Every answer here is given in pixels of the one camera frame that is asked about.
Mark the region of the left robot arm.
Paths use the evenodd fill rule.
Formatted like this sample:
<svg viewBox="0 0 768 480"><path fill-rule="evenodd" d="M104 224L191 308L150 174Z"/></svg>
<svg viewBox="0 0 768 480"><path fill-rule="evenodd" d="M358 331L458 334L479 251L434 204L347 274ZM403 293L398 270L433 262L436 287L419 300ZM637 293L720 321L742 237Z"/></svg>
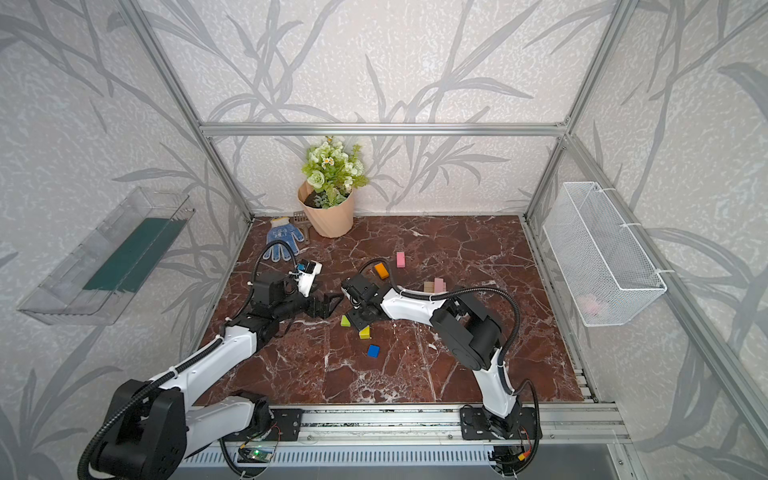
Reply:
<svg viewBox="0 0 768 480"><path fill-rule="evenodd" d="M211 342L150 380L122 384L81 455L78 477L102 473L112 479L167 479L184 459L214 442L224 445L234 434L269 435L274 416L264 395L241 391L205 407L195 403L280 334L282 322L300 314L331 316L342 296L314 294L318 270L312 265L287 275L256 277L241 309Z"/></svg>

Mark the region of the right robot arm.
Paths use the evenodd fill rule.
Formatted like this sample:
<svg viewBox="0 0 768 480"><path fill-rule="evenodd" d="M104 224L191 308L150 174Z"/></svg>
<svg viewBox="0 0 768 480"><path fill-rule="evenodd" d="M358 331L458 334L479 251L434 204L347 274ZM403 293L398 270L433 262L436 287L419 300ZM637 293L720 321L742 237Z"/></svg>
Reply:
<svg viewBox="0 0 768 480"><path fill-rule="evenodd" d="M473 372L482 405L460 409L463 439L538 441L542 438L538 407L523 406L505 367L506 353L519 329L514 328L507 341L502 342L499 316L476 297L478 292L501 296L519 319L519 307L509 294L494 287L427 294L395 284L380 286L362 274L342 281L341 288L352 305L346 318L357 330L384 320L407 320L430 326L458 363Z"/></svg>

